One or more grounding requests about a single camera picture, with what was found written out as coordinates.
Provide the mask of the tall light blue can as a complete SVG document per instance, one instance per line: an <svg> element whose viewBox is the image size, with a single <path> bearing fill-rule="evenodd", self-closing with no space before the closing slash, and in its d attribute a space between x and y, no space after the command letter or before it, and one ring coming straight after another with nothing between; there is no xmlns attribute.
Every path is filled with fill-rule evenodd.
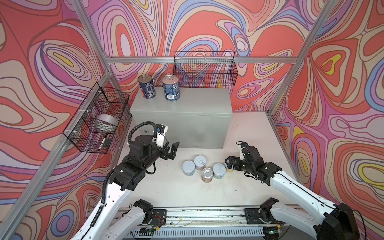
<svg viewBox="0 0 384 240"><path fill-rule="evenodd" d="M162 78L165 98L168 101L177 101L180 98L179 78L176 75L167 74Z"/></svg>

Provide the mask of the tall dark blue can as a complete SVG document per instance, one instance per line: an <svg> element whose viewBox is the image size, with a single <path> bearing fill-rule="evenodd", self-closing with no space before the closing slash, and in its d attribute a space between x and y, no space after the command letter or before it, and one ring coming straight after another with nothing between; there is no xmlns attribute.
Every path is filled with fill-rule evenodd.
<svg viewBox="0 0 384 240"><path fill-rule="evenodd" d="M138 82L145 99L152 99L156 96L155 84L151 75L139 76Z"/></svg>

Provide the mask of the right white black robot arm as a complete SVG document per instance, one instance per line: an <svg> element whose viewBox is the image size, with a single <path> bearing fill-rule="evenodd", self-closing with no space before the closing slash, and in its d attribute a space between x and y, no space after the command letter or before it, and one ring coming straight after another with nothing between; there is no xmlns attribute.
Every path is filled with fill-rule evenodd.
<svg viewBox="0 0 384 240"><path fill-rule="evenodd" d="M358 240L361 235L354 210L344 203L329 201L290 177L281 167L264 162L257 148L238 142L239 157L229 156L229 170L243 172L246 177L260 181L289 197L302 211L269 198L248 219L264 224L284 222L316 240Z"/></svg>

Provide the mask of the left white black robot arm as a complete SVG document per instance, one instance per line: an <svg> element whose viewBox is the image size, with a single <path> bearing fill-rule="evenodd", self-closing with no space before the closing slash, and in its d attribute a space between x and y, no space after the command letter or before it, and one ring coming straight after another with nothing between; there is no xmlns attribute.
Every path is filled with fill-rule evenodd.
<svg viewBox="0 0 384 240"><path fill-rule="evenodd" d="M101 199L89 218L72 237L74 240L122 240L139 225L148 225L154 218L153 205L136 201L131 210L112 224L121 204L133 193L159 158L174 160L179 142L172 145L166 138L168 126L143 122L128 135L129 154L112 169L103 182Z"/></svg>

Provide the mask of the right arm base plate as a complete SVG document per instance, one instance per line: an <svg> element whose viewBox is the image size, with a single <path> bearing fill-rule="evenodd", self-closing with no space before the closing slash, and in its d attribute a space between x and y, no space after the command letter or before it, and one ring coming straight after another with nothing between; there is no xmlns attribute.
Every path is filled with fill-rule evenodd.
<svg viewBox="0 0 384 240"><path fill-rule="evenodd" d="M263 208L245 208L242 217L246 218L247 224L276 224L285 225L286 223L276 220L270 210Z"/></svg>

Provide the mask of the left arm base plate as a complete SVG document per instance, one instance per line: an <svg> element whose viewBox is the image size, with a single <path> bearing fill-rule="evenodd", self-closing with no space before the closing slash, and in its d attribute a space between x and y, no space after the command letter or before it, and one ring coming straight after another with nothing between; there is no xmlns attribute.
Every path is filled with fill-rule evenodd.
<svg viewBox="0 0 384 240"><path fill-rule="evenodd" d="M141 223L139 226L152 226L161 227L166 224L167 210L166 209L154 209L151 220L148 223Z"/></svg>

